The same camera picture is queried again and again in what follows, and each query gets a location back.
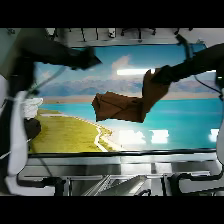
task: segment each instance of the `yellow green field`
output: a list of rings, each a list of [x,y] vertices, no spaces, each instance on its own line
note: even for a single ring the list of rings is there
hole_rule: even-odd
[[[38,110],[35,117],[41,123],[41,132],[31,141],[31,153],[102,152],[95,144],[98,131],[94,125],[72,117],[44,117],[41,114],[59,114],[58,111]],[[101,127],[102,135],[111,132]],[[112,149],[100,139],[100,144]]]

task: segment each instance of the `crumpled white cloth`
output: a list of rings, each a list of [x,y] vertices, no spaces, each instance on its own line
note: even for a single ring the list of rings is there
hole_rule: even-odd
[[[43,98],[26,99],[23,104],[24,117],[29,120],[37,116],[38,107],[43,103]]]

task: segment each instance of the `brown towel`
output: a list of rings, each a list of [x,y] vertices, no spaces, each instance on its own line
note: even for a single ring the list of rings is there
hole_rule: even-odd
[[[154,74],[148,70],[143,79],[142,98],[128,97],[113,92],[96,94],[92,102],[96,113],[96,121],[103,121],[108,118],[143,123],[146,113],[153,105],[168,92],[170,85],[153,83],[151,79]]]

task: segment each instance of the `turquoise water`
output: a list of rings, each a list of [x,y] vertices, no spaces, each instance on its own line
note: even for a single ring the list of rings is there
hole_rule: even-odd
[[[91,103],[43,104],[41,108],[58,110],[67,115],[79,116],[95,122]],[[189,99],[159,101],[148,113],[144,123],[119,120],[98,122],[113,129],[113,140],[119,144],[119,131],[141,132],[144,143],[122,144],[134,150],[215,148],[210,139],[211,129],[221,123],[222,104],[219,99]],[[152,143],[152,131],[168,130],[166,142]]]

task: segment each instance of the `brown fabric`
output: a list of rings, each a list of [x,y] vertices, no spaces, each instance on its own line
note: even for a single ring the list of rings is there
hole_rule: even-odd
[[[151,70],[146,72],[143,79],[142,98],[123,96],[113,92],[97,93],[92,102],[96,121],[110,118],[143,123],[146,114],[167,94],[170,86],[151,82],[152,77],[159,70],[156,69],[154,74],[151,74]]]

